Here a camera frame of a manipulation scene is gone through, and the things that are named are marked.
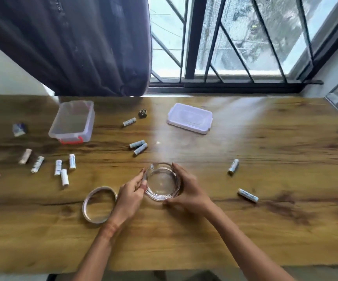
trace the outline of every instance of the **white battery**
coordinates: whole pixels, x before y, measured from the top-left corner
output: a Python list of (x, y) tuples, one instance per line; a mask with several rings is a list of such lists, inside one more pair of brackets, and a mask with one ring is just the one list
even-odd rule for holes
[(257, 198), (256, 196), (252, 195), (251, 193), (248, 193), (247, 191), (244, 191), (243, 189), (238, 189), (238, 194), (242, 195), (243, 197), (253, 201), (253, 202), (257, 202), (259, 200), (259, 198)]
[(71, 170), (75, 169), (75, 155), (74, 154), (69, 155), (69, 165), (70, 165)]
[(235, 171), (237, 170), (238, 165), (239, 165), (239, 160), (235, 159), (232, 165), (230, 166), (230, 169), (228, 170), (228, 174), (233, 175)]
[(134, 122), (136, 122), (136, 118), (135, 118), (135, 117), (134, 117), (134, 118), (131, 118), (131, 119), (127, 120), (127, 121), (125, 121), (125, 122), (123, 123), (123, 126), (126, 127), (126, 126), (128, 126), (128, 125), (130, 125), (130, 124), (133, 124)]
[(138, 156), (141, 152), (143, 152), (148, 147), (147, 143), (144, 143), (142, 146), (140, 146), (138, 149), (134, 151), (135, 156)]
[(28, 161), (28, 158), (31, 156), (32, 150), (31, 149), (26, 149), (24, 152), (21, 160), (18, 162), (20, 165), (25, 165), (26, 162)]
[(131, 143), (131, 144), (130, 144), (130, 149), (133, 149), (133, 148), (142, 146), (144, 143), (145, 143), (144, 140), (140, 140), (140, 141), (138, 141), (138, 142)]
[(68, 186), (69, 185), (69, 177), (67, 176), (67, 170), (62, 169), (61, 170), (61, 180), (62, 180), (62, 186)]
[(37, 157), (36, 163), (34, 164), (34, 167), (31, 169), (31, 172), (32, 173), (37, 172), (39, 170), (41, 164), (43, 163), (43, 161), (44, 161), (44, 157), (42, 157), (42, 156)]
[(61, 175), (62, 160), (56, 160), (56, 168), (54, 169), (54, 175)]

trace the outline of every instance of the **forearm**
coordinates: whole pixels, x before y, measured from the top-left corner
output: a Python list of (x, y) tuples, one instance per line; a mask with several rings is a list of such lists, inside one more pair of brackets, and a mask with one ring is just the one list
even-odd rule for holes
[(103, 224), (79, 266), (73, 281), (100, 281), (103, 277), (113, 243), (120, 226), (108, 221)]
[(258, 248), (214, 203), (207, 205), (205, 217), (215, 227), (249, 281), (292, 281), (284, 269)]

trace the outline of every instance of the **red handle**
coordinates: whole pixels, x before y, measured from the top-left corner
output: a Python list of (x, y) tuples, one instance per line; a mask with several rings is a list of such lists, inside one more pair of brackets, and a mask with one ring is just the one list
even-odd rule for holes
[(65, 144), (80, 144), (80, 143), (83, 143), (83, 138), (81, 136), (78, 136), (78, 141), (67, 141), (67, 142), (64, 142), (63, 140), (58, 140), (61, 142), (61, 144), (65, 145)]

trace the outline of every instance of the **transparent box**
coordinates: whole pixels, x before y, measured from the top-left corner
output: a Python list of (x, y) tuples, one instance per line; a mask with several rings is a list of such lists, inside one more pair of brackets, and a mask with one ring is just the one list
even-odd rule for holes
[(79, 144), (91, 139), (95, 121), (92, 101), (74, 100), (59, 105), (49, 136), (62, 144)]

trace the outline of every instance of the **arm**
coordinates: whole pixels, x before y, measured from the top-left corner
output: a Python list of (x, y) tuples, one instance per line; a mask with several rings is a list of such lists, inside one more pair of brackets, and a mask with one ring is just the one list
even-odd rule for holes
[(138, 211), (142, 202), (144, 191), (147, 189), (147, 181), (142, 182), (143, 174), (144, 169), (121, 186), (109, 219), (101, 226), (72, 281), (102, 279), (115, 239), (127, 221)]
[(249, 281), (293, 281), (294, 279), (258, 248), (229, 217), (216, 206), (200, 188), (196, 177), (178, 164), (173, 164), (184, 183), (183, 193), (164, 201), (167, 205), (180, 205), (204, 216), (218, 231), (238, 266)]

